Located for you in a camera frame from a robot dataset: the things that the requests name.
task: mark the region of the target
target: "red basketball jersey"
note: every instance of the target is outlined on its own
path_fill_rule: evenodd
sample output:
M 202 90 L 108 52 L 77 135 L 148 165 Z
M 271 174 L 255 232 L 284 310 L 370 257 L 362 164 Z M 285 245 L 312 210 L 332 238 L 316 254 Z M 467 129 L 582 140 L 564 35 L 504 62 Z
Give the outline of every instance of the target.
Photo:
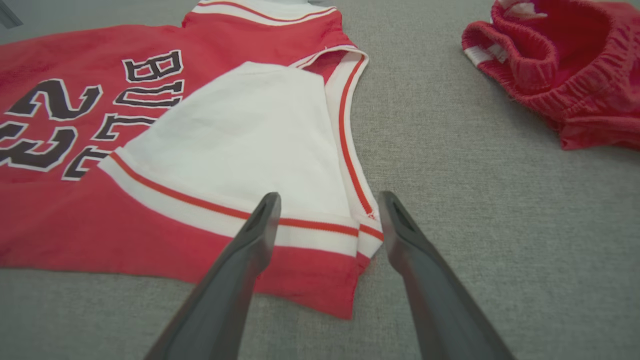
M 0 47 L 0 265 L 197 282 L 272 189 L 287 196 L 256 290 L 349 318 L 382 234 L 349 125 L 368 59 L 341 20 L 201 1 L 181 28 Z M 263 165 L 278 170 L 246 170 Z

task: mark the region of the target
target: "gray table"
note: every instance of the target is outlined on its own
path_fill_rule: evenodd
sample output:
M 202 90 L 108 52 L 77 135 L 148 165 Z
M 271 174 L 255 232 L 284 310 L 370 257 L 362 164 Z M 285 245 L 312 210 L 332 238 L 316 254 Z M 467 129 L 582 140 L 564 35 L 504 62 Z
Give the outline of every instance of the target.
M 25 25 L 0 31 L 0 43 L 178 25 L 194 2 L 5 0 Z M 517 358 L 637 359 L 640 152 L 564 152 L 478 72 L 460 35 L 489 18 L 490 3 L 334 1 L 346 33 L 371 55 L 352 112 L 365 174 L 374 191 L 400 196 Z M 0 359 L 140 359 L 191 288 L 0 270 Z M 360 280 L 353 321 L 257 295 L 241 348 L 241 359 L 399 358 L 419 350 L 384 251 Z

